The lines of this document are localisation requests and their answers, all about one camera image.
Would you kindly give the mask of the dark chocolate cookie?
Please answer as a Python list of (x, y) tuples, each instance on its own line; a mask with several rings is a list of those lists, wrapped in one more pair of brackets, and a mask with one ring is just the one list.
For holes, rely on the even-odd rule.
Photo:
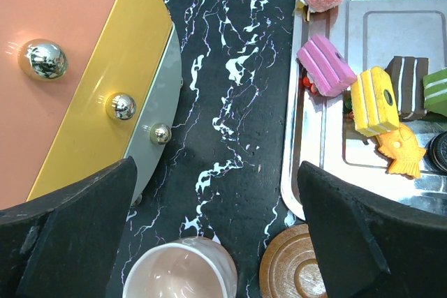
[(445, 131), (433, 137), (428, 144), (429, 158), (432, 164), (442, 172), (447, 171), (446, 143), (447, 132)]

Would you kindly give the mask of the brown chocolate layered cake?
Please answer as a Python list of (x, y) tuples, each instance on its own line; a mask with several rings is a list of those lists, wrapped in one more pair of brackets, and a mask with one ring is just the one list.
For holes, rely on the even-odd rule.
[(424, 108), (423, 78), (428, 74), (429, 59), (394, 56), (386, 67), (396, 100), (399, 118), (413, 121), (427, 114)]

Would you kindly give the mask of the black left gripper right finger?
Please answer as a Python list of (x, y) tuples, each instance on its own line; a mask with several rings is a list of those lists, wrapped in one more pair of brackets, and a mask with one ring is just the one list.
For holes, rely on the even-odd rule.
[(298, 188), (329, 297), (445, 297), (446, 217), (304, 161)]

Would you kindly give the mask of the orange fish shaped pastry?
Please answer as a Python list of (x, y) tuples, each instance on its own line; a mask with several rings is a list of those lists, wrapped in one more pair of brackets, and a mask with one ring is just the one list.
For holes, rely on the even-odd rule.
[(404, 123), (398, 129), (375, 136), (378, 151), (392, 160), (388, 174), (404, 174), (413, 179), (420, 179), (419, 163), (426, 149), (419, 146), (416, 135)]

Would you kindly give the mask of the brown wooden coaster left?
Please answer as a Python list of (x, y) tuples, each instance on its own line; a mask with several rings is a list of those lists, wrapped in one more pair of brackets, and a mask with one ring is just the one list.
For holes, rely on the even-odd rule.
[(262, 297), (327, 297), (306, 224), (279, 233), (266, 248), (259, 269)]

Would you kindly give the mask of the pink ceramic cup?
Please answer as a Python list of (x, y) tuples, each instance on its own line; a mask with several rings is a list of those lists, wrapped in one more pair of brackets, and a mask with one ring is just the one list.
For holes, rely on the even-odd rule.
[(229, 252), (205, 237), (156, 246), (132, 266), (123, 297), (235, 297), (237, 269)]

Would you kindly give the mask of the green striped macaron cake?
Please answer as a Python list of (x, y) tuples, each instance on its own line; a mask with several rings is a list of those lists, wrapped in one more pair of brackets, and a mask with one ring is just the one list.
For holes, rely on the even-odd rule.
[(447, 116), (446, 95), (447, 95), (447, 69), (443, 68), (435, 73), (426, 75), (423, 78), (424, 108), (429, 112)]

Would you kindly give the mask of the pink square cake block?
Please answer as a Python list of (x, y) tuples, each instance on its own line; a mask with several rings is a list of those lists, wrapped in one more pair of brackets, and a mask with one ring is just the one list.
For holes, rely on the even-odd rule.
[(322, 96), (336, 97), (357, 81), (357, 75), (325, 36), (314, 34), (298, 50), (297, 58)]

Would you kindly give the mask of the white cylindrical drum container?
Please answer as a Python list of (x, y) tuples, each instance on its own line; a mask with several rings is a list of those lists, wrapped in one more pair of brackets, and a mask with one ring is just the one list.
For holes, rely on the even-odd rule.
[(141, 195), (181, 79), (163, 0), (1, 0), (1, 207), (127, 157)]

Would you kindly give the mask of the yellow orange cake piece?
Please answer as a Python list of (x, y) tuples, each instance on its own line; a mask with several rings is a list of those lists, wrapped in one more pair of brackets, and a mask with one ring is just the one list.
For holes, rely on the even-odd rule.
[(351, 85), (355, 130), (373, 137), (397, 130), (399, 116), (389, 74), (375, 66), (357, 76)]

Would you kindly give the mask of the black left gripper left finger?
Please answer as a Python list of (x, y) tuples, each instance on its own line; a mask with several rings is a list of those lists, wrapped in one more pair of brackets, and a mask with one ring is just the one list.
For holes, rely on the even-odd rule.
[(1, 296), (104, 297), (136, 179), (128, 157), (1, 210)]

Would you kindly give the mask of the silver metal tray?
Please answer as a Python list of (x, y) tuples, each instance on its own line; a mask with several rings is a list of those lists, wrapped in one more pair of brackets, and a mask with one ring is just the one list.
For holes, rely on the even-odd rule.
[[(292, 51), (316, 33), (329, 38), (356, 73), (385, 67), (395, 56), (426, 57), (430, 72), (446, 67), (446, 0), (343, 0), (339, 7), (309, 20), (298, 14)], [(419, 179), (388, 174), (388, 159), (373, 139), (356, 132), (347, 117), (349, 95), (329, 99), (311, 94), (301, 83), (303, 74), (292, 61), (281, 196), (294, 215), (305, 217), (297, 183), (303, 161), (385, 198), (446, 213), (445, 172), (424, 158)]]

